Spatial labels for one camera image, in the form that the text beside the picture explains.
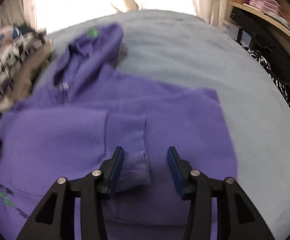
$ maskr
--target ribbed cuff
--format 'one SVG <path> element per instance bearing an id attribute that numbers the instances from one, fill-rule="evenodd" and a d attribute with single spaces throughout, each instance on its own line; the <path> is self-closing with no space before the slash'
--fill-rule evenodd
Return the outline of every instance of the ribbed cuff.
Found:
<path id="1" fill-rule="evenodd" d="M 110 113 L 107 116 L 106 157 L 110 158 L 117 146 L 124 149 L 124 164 L 116 191 L 150 185 L 145 124 L 144 115 Z"/>

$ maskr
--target black and white patterned fabric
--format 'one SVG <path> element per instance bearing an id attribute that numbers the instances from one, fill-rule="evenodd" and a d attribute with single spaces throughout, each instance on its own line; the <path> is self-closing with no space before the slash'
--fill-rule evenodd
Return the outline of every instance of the black and white patterned fabric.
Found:
<path id="1" fill-rule="evenodd" d="M 13 90 L 13 85 L 24 59 L 42 47 L 37 33 L 28 33 L 0 51 L 0 100 Z"/>
<path id="2" fill-rule="evenodd" d="M 287 102 L 288 105 L 290 105 L 290 97 L 288 96 L 285 82 L 278 80 L 277 77 L 274 77 L 273 73 L 269 73 L 269 72 L 272 72 L 272 68 L 270 67 L 269 62 L 263 57 L 263 55 L 258 50 L 251 49 L 251 48 L 244 48 L 244 49 L 246 49 L 249 55 L 251 55 L 259 64 L 261 64 L 265 70 L 267 70 L 267 73 L 272 78 L 274 84 L 276 85 L 278 90 L 281 92 L 285 101 Z"/>

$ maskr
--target green logo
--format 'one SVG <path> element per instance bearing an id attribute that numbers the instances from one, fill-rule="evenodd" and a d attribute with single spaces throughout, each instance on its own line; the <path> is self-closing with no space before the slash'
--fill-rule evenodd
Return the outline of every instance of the green logo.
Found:
<path id="1" fill-rule="evenodd" d="M 88 37 L 97 37 L 98 36 L 98 30 L 96 28 L 92 28 L 88 33 Z"/>
<path id="2" fill-rule="evenodd" d="M 8 197 L 0 192 L 0 198 L 4 200 L 5 204 L 9 205 L 10 207 L 15 206 L 12 202 L 9 201 Z"/>

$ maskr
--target bed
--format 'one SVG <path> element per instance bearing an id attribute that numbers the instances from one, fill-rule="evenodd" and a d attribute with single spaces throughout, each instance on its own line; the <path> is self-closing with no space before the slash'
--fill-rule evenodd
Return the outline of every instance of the bed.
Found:
<path id="1" fill-rule="evenodd" d="M 216 90 L 237 156 L 238 182 L 277 240 L 290 234 L 290 109 L 267 72 L 235 41 L 197 17 L 145 10 L 87 21 L 49 35 L 56 59 L 98 24 L 118 22 L 117 69 Z M 53 73 L 53 64 L 38 86 Z"/>

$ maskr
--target metal screw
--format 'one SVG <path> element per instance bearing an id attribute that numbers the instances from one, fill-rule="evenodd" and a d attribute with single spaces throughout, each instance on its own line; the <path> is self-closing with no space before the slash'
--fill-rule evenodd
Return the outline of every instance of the metal screw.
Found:
<path id="1" fill-rule="evenodd" d="M 195 177 L 201 175 L 200 171 L 198 171 L 198 170 L 192 170 L 192 171 L 190 171 L 190 174 L 191 174 L 192 176 L 195 176 Z"/>
<path id="2" fill-rule="evenodd" d="M 57 183 L 58 184 L 64 184 L 66 182 L 66 178 L 64 178 L 64 177 L 60 177 L 60 178 L 58 178 L 58 180 L 57 180 Z"/>
<path id="3" fill-rule="evenodd" d="M 92 171 L 92 175 L 93 175 L 94 177 L 98 177 L 98 176 L 100 176 L 101 174 L 102 174 L 102 171 L 100 171 L 100 170 Z"/>
<path id="4" fill-rule="evenodd" d="M 227 184 L 230 184 L 230 185 L 232 185 L 232 184 L 235 183 L 235 180 L 234 180 L 233 178 L 231 178 L 231 177 L 227 177 L 227 178 L 225 179 L 225 181 L 226 181 Z"/>

